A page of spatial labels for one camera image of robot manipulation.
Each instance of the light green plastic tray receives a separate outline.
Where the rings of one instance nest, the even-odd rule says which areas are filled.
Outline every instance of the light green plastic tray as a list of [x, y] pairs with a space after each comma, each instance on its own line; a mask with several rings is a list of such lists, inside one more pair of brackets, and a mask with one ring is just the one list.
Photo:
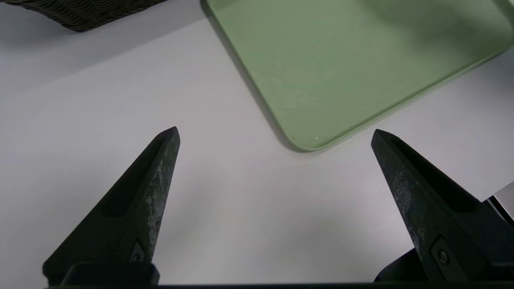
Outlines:
[[513, 43], [508, 0], [208, 4], [284, 134], [305, 151], [332, 145]]

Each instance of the screw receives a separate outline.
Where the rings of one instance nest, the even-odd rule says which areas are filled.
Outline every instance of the screw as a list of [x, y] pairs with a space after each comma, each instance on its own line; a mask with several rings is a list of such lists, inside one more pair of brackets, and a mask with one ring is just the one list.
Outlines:
[[448, 264], [448, 255], [443, 250], [439, 251], [439, 261], [442, 264]]

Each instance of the white table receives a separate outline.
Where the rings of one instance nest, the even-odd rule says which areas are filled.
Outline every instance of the white table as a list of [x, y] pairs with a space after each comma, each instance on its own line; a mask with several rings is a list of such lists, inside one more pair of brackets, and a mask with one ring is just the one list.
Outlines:
[[172, 126], [161, 283], [371, 281], [413, 247], [370, 147], [376, 128], [480, 200], [514, 179], [514, 50], [301, 153], [225, 46], [198, 1], [82, 34], [0, 5], [1, 287], [44, 287], [43, 261]]

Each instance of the woven basket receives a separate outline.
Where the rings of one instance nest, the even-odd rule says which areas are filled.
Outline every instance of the woven basket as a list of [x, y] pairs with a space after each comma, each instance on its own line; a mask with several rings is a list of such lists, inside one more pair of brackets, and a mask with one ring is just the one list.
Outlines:
[[71, 30], [91, 30], [166, 0], [0, 0], [41, 13]]

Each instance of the dark wicker basket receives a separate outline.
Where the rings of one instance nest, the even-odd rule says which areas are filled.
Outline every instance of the dark wicker basket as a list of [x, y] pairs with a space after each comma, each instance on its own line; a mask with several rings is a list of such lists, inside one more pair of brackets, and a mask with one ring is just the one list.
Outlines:
[[0, 0], [41, 13], [71, 30], [91, 30], [166, 0]]

